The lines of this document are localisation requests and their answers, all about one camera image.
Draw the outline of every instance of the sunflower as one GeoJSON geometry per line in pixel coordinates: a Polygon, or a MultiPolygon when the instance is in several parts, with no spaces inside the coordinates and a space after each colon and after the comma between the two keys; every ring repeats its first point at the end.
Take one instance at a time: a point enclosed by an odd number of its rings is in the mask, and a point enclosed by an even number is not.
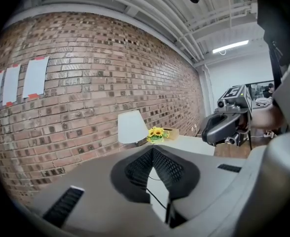
{"type": "Polygon", "coordinates": [[[154,135],[154,128],[148,130],[148,136],[151,137],[154,135]]]}
{"type": "Polygon", "coordinates": [[[164,129],[163,128],[156,127],[154,129],[154,135],[156,135],[156,136],[163,136],[163,134],[164,134],[164,129]]]}

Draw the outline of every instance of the ceiling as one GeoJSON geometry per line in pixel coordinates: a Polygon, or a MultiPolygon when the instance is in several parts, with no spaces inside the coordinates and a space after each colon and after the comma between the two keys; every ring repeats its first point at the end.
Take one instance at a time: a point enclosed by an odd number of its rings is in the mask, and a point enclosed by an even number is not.
{"type": "Polygon", "coordinates": [[[49,4],[91,4],[126,14],[155,29],[182,50],[195,67],[266,49],[263,29],[256,24],[255,0],[22,0],[16,14],[49,4]],[[247,46],[212,50],[250,40],[247,46]]]}

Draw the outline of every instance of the table lamp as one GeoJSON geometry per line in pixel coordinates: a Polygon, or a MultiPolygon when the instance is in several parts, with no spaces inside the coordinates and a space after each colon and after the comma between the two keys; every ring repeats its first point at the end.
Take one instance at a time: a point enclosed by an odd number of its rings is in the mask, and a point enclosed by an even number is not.
{"type": "Polygon", "coordinates": [[[119,114],[117,123],[120,143],[137,143],[148,135],[148,129],[139,111],[119,114]]]}

